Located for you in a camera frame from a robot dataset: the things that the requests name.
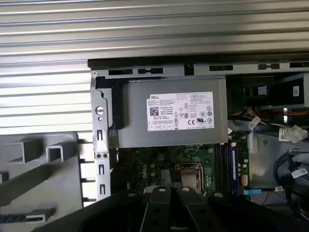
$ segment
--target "cable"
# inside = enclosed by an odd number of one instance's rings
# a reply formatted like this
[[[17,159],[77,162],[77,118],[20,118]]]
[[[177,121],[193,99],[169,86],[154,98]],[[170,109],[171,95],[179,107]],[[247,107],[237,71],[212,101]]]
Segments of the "cable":
[[[264,205],[265,202],[267,201],[267,198],[269,197],[270,192],[267,193],[266,197],[264,198],[263,202],[261,203],[261,205]]]
[[[287,162],[287,154],[288,154],[288,151],[287,151],[286,153],[284,153],[283,155],[281,155],[281,156],[275,161],[274,167],[273,167],[273,177],[274,177],[274,179],[276,180],[276,182],[278,183],[279,186],[283,186],[284,188],[286,188],[286,187],[285,187],[285,184],[281,182],[277,170],[278,170],[284,163]],[[291,154],[291,156],[292,156],[292,157],[295,157],[295,156],[298,156],[298,155],[301,155],[301,154],[308,154],[308,153],[307,153],[307,152],[294,152],[294,153]],[[293,193],[293,194],[295,194],[295,195],[297,195],[297,196],[299,196],[299,197],[301,197],[301,198],[303,198],[303,199],[309,200],[307,196],[305,196],[305,195],[303,195],[303,194],[301,194],[301,193],[299,193],[299,192],[297,192],[297,191],[295,191],[295,190],[293,190],[293,189],[291,189],[290,191],[291,191],[291,193]]]

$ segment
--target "motherboard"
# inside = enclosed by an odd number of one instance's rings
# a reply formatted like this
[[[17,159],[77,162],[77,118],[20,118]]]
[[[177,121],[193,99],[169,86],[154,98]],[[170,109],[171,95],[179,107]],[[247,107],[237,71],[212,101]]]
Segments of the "motherboard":
[[[215,190],[212,145],[140,148],[136,153],[139,190],[151,185],[171,185],[167,175],[172,179],[175,176],[177,182],[197,188],[203,194]]]
[[[131,158],[130,187],[189,186],[202,195],[219,191],[242,195],[249,184],[249,152],[245,137],[226,144],[182,145],[122,149]]]

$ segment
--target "metal frame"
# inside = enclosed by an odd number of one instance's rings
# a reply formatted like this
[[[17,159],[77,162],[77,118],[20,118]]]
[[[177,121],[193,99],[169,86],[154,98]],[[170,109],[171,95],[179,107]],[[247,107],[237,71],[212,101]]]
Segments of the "metal frame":
[[[163,56],[141,58],[108,58],[92,59],[88,61],[91,71],[91,104],[93,119],[93,143],[96,163],[97,200],[110,195],[110,140],[111,136],[118,136],[115,127],[112,108],[113,88],[106,85],[97,87],[97,77],[105,80],[121,82],[135,82],[164,76],[167,80],[185,78],[201,78],[214,75],[225,76],[242,73],[280,73],[280,72],[305,72],[309,71],[306,61],[296,59],[295,54],[290,54],[291,62],[281,61],[284,55],[191,55],[191,56]],[[163,73],[151,73],[151,68],[162,67]],[[117,71],[128,70],[124,74],[116,74]]]
[[[109,152],[109,119],[112,113],[108,104],[112,102],[111,89],[96,89],[96,76],[91,79],[91,108],[93,145],[95,152],[97,201],[111,195],[111,173]]]

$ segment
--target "wire bundle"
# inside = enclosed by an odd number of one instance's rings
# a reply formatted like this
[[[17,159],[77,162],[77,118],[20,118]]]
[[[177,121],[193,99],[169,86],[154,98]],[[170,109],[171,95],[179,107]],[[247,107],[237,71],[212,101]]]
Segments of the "wire bundle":
[[[274,176],[274,179],[276,180],[276,182],[285,189],[285,197],[286,197],[287,203],[289,204],[289,206],[291,207],[293,212],[296,215],[299,215],[301,218],[303,218],[305,220],[309,220],[309,214],[304,209],[302,209],[299,205],[297,205],[292,199],[292,194],[295,194],[295,195],[301,197],[302,199],[304,199],[306,201],[309,200],[307,196],[305,196],[304,194],[302,194],[302,193],[300,193],[299,191],[296,190],[296,189],[300,189],[300,188],[308,190],[309,187],[299,185],[299,184],[296,184],[296,183],[294,183],[293,185],[286,184],[281,180],[281,178],[278,175],[278,169],[286,162],[288,162],[291,172],[297,170],[297,165],[293,161],[293,158],[296,157],[296,156],[299,156],[301,154],[308,154],[308,153],[307,152],[306,153],[304,153],[304,152],[289,153],[287,151],[285,154],[281,155],[276,160],[276,162],[274,164],[273,176]],[[302,175],[301,178],[309,180],[308,174]]]

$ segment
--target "sticker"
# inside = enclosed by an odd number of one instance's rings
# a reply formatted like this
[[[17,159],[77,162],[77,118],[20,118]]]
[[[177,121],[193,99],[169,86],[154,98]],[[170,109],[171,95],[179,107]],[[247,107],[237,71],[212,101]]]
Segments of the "sticker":
[[[293,87],[293,97],[298,97],[299,96],[299,86],[294,86]]]
[[[152,94],[147,119],[148,131],[214,128],[212,92]]]
[[[232,151],[233,155],[233,179],[236,180],[236,170],[235,170],[235,151]]]
[[[298,169],[298,170],[292,172],[291,174],[292,174],[292,177],[294,179],[296,179],[296,178],[298,178],[298,177],[300,177],[302,175],[308,174],[308,172],[307,172],[307,170],[305,168],[301,168],[301,169]]]
[[[249,124],[249,129],[253,130],[256,127],[256,125],[259,124],[260,121],[261,119],[258,116],[256,116]]]
[[[289,130],[289,128],[284,128],[284,127],[281,127],[279,129],[279,141],[286,141],[286,142],[289,142],[290,140],[288,140],[284,134]]]
[[[275,192],[280,192],[280,191],[283,191],[283,187],[282,186],[279,186],[279,187],[275,187]]]

